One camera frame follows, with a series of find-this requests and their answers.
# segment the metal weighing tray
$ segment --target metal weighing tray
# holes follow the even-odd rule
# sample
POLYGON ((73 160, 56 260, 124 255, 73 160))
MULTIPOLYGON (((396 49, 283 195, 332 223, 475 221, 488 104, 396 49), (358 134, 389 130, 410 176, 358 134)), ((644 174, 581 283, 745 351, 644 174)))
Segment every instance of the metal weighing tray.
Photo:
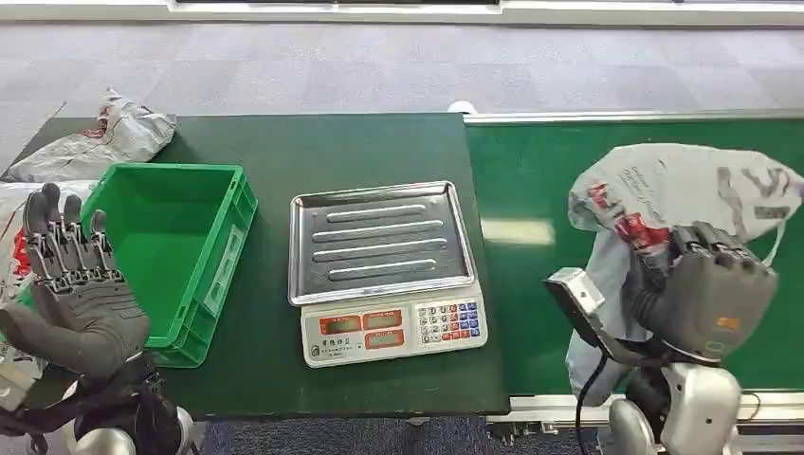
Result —
POLYGON ((293 305, 474 281, 452 183, 303 194, 291 202, 288 297, 293 305))

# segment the electronic scale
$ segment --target electronic scale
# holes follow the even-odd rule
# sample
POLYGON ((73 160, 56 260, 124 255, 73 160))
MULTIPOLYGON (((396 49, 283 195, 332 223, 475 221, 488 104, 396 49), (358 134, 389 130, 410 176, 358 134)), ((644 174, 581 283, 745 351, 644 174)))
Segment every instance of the electronic scale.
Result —
POLYGON ((291 201, 288 298, 307 365, 483 346, 488 337, 455 186, 417 183, 291 201))

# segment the dark green table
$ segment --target dark green table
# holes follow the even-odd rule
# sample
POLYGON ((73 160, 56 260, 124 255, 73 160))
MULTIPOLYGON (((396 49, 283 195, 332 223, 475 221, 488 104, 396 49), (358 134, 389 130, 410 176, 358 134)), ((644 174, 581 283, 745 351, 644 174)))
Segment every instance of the dark green table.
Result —
MULTIPOLYGON (((242 164, 260 209, 208 360, 197 370, 166 372, 171 397, 197 417, 231 418, 495 413, 507 410, 508 395, 569 393, 563 363, 571 328, 540 281, 562 266, 583 266, 591 251, 592 233, 571 228, 566 217, 575 178, 612 147, 638 142, 754 149, 804 173, 804 118, 757 115, 470 118, 465 132, 450 115, 182 118, 159 160, 242 164), (299 312, 285 298, 290 198, 434 179, 452 180, 461 194, 497 321, 489 344, 308 369, 299 312)), ((53 119, 27 152, 88 123, 53 119)), ((804 362, 779 361, 804 342, 804 282, 795 278, 802 228, 798 214, 775 262, 779 294, 750 342, 729 358, 747 389, 804 391, 804 362)), ((763 253, 769 244, 752 247, 763 253)))
MULTIPOLYGON (((27 150, 88 123, 52 119, 27 150)), ((164 371, 169 396, 195 418, 509 411, 491 299, 483 348, 316 370, 302 357, 300 311, 287 302, 294 196, 432 180, 456 185, 489 294, 460 115, 182 118, 156 161, 242 165, 260 204, 207 360, 164 371)))

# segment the green bin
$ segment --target green bin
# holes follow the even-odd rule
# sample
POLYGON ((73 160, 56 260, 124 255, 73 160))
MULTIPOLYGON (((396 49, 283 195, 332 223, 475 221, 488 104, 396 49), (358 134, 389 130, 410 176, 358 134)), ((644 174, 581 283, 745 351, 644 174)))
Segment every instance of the green bin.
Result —
POLYGON ((194 368, 207 356, 257 200, 243 168, 118 164, 85 202, 96 209, 118 267, 151 319, 146 347, 162 367, 194 368))

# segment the plastic bag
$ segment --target plastic bag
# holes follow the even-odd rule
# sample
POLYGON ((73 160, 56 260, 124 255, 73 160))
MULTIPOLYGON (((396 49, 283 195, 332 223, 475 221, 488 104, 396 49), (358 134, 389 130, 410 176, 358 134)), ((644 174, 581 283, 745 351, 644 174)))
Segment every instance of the plastic bag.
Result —
POLYGON ((149 161, 170 143, 175 115, 148 108, 107 90, 98 128, 62 137, 9 168, 10 181, 63 182, 100 179, 115 163, 149 161))
MULTIPOLYGON (((777 228, 801 204, 804 178, 753 151, 684 144, 637 144, 612 149, 578 177, 569 195, 569 218, 579 229, 599 231, 587 273, 606 302, 597 310, 613 337, 642 341, 650 332, 623 310, 621 289, 636 254, 654 276, 667 274, 669 229, 706 221, 742 242, 777 228)), ((600 352, 573 332, 566 364, 575 394, 600 352)), ((602 404, 630 369, 610 361, 585 400, 602 404)))

